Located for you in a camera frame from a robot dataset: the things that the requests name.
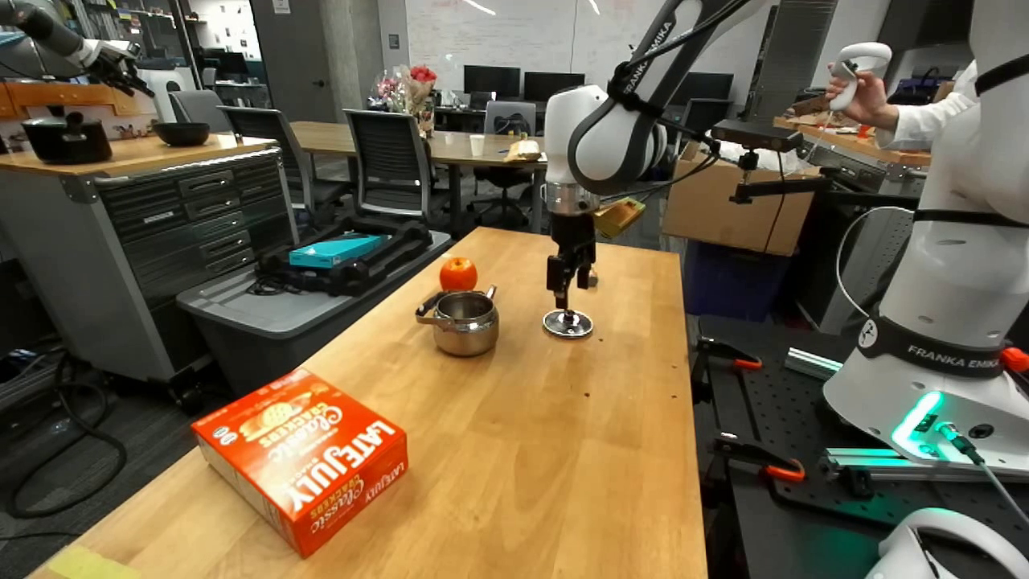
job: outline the red box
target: red box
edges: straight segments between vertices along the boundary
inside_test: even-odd
[[[298,558],[314,553],[408,469],[408,435],[295,370],[194,424],[211,469]]]

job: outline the bin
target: bin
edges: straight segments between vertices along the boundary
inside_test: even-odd
[[[227,387],[254,389],[308,360],[415,272],[435,261],[447,245],[447,235],[435,231],[432,248],[418,261],[394,268],[378,288],[359,295],[258,295],[251,294],[254,272],[241,272],[188,291],[176,295],[176,303],[195,320],[203,341],[209,343]]]

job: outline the lab bench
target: lab bench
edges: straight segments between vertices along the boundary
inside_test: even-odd
[[[176,294],[295,245],[279,153],[113,142],[107,164],[2,156],[0,223],[69,352],[167,383],[209,360]]]

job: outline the kettle handle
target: kettle handle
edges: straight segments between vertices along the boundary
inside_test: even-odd
[[[432,315],[432,313],[436,309],[441,298],[444,298],[444,294],[435,294],[432,298],[423,298],[423,303],[415,309],[415,320],[418,320],[421,326],[435,326],[436,315]]]

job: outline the kettle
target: kettle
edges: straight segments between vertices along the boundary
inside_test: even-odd
[[[435,326],[436,352],[450,359],[476,359],[492,352],[497,338],[497,313],[492,298],[494,291],[436,294],[421,309],[415,309],[415,320],[421,326]]]

